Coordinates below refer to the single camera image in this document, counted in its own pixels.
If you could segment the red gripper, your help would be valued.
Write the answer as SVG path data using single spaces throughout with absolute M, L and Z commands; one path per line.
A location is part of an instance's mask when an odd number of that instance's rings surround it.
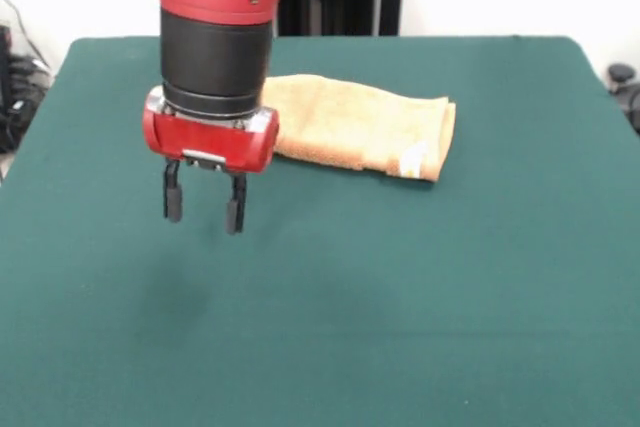
M 170 107 L 163 88 L 148 93 L 143 109 L 143 136 L 151 151 L 166 159 L 163 173 L 163 215 L 172 223 L 182 219 L 180 161 L 219 165 L 232 172 L 261 173 L 271 162 L 279 131 L 279 115 L 262 107 L 239 119 L 206 120 L 183 115 Z M 227 203 L 226 230 L 243 232 L 247 176 L 234 173 Z

